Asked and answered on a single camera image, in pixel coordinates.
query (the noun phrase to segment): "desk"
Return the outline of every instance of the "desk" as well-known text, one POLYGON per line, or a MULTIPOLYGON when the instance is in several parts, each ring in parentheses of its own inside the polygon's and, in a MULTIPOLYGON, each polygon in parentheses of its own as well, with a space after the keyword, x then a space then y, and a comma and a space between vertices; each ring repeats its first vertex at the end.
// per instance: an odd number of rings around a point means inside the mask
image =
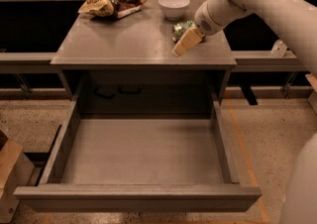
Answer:
MULTIPOLYGON (((190 0, 183 20, 205 0, 190 0)), ((52 64, 73 96, 38 187, 39 211, 246 211, 220 103, 236 65, 224 34, 182 57, 158 0, 121 20, 80 15, 52 64), (77 74, 80 80, 74 80, 77 74)))

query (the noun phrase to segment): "floor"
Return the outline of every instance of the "floor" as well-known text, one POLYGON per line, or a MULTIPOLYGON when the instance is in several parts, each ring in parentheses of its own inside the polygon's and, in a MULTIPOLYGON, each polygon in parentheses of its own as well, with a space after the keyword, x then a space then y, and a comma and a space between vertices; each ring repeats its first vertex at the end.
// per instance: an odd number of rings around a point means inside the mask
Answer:
MULTIPOLYGON (((37 213, 20 203, 12 223, 277 224, 292 164, 317 132, 317 114, 308 103, 308 90, 289 99, 255 90, 259 103, 255 106, 249 105, 239 91, 226 92, 223 121, 240 182, 259 186, 263 192, 261 200, 246 213, 37 213)), ((45 152, 68 106, 60 90, 35 91, 28 100, 21 91, 1 90, 0 129, 25 152, 45 152)))

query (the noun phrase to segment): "brown snack bag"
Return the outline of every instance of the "brown snack bag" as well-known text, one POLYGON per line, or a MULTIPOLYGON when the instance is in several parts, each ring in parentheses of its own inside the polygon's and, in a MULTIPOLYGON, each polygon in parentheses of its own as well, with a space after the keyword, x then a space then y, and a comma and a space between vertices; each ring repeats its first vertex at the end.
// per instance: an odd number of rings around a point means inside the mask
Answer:
POLYGON ((86 0, 78 13, 88 13, 100 17, 123 18, 139 11, 148 0, 86 0))

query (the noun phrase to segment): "gray tabletop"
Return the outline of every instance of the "gray tabletop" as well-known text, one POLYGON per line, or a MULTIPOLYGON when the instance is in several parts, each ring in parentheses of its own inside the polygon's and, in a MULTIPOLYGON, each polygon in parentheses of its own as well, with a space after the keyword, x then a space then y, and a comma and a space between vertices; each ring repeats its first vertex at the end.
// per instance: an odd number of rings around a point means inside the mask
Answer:
POLYGON ((178 21, 164 17, 158 0, 149 0, 142 11, 120 20, 79 15, 52 64, 234 66, 223 32, 206 37, 181 57, 172 53, 172 26, 193 20, 204 1, 190 0, 189 9, 178 21))

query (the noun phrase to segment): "bowl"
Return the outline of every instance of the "bowl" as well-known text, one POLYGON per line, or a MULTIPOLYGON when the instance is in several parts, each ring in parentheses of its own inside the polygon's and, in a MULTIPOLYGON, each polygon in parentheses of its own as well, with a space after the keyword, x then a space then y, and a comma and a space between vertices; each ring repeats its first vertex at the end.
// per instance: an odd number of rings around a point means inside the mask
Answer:
POLYGON ((189 0, 158 0, 160 8, 169 20, 178 20, 184 16, 189 0))

